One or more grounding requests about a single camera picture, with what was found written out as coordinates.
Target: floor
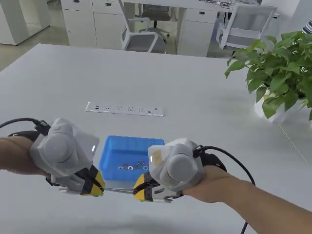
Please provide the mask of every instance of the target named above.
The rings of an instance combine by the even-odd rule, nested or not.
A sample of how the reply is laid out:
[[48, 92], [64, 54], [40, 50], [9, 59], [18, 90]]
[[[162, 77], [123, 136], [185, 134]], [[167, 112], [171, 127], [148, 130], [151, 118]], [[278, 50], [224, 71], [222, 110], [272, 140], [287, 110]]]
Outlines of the floor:
[[[37, 33], [18, 46], [0, 44], [0, 71], [38, 43], [69, 45], [60, 3], [52, 0], [49, 3], [49, 9], [52, 21], [50, 27]], [[140, 29], [140, 27], [144, 27], [144, 25], [138, 23], [136, 29]], [[167, 39], [166, 51], [168, 54], [176, 54], [176, 22], [159, 22], [158, 27], [170, 32], [170, 37]], [[212, 41], [208, 56], [213, 58], [228, 58], [231, 56], [231, 53], [232, 52], [220, 50], [217, 42]]]

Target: white flower pot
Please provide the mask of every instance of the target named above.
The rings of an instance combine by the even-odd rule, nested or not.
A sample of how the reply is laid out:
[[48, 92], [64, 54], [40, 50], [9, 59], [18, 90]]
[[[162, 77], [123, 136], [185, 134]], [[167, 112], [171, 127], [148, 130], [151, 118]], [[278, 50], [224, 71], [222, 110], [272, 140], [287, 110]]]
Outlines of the white flower pot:
[[[264, 115], [264, 112], [262, 110], [262, 104], [264, 102], [264, 98], [262, 98], [259, 102], [257, 102], [254, 105], [254, 110], [257, 113], [257, 115], [259, 115], [262, 118], [266, 118], [266, 116]], [[300, 109], [302, 108], [302, 104], [303, 100], [298, 100], [296, 102], [296, 104], [290, 108], [288, 111], [285, 112], [285, 105], [282, 104], [276, 111], [276, 114], [273, 115], [271, 118], [268, 119], [268, 121], [272, 122], [272, 123], [283, 123], [289, 115], [300, 111]]]

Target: white chair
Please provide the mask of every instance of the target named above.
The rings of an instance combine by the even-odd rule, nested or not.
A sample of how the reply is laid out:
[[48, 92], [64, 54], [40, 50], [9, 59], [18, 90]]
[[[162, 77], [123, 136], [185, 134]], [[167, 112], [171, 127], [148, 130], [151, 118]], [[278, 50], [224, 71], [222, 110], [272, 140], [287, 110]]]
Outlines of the white chair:
[[[125, 9], [121, 0], [118, 0], [122, 9], [123, 17], [126, 23], [126, 29], [121, 35], [121, 45], [123, 50], [138, 51], [138, 52], [152, 52], [165, 53], [166, 43], [162, 35], [157, 32], [148, 31], [148, 26], [151, 23], [149, 18], [134, 18], [128, 19], [125, 14]], [[147, 27], [141, 32], [132, 32], [130, 30], [130, 23], [147, 22]]]
[[153, 28], [149, 28], [150, 31], [155, 31], [158, 33], [164, 33], [167, 37], [170, 36], [170, 32], [157, 28], [158, 21], [170, 21], [172, 17], [172, 8], [169, 6], [158, 6], [150, 4], [138, 4], [139, 16], [143, 18], [149, 18], [154, 21]]
[[220, 48], [246, 48], [261, 39], [277, 7], [237, 3], [227, 25], [220, 23], [216, 40]]

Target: white power strip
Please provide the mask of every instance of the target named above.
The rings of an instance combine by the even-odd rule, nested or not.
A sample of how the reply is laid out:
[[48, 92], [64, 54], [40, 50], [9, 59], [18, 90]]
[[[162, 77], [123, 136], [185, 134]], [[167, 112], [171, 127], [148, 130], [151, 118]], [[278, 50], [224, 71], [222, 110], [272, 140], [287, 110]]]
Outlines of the white power strip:
[[164, 109], [162, 107], [146, 107], [133, 105], [114, 105], [111, 103], [88, 102], [85, 109], [87, 112], [97, 113], [111, 113], [124, 115], [138, 115], [138, 116], [164, 116]]

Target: blue plastic bin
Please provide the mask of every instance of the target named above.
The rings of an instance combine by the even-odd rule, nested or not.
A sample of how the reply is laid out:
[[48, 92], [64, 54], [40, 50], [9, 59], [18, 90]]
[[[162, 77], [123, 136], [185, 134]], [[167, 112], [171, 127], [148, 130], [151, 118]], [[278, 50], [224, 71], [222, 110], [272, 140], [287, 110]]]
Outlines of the blue plastic bin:
[[164, 145], [162, 139], [149, 139], [128, 136], [108, 136], [105, 142], [99, 170], [105, 180], [136, 182], [148, 170], [126, 170], [118, 167], [125, 164], [135, 167], [139, 160], [148, 166], [148, 148]]

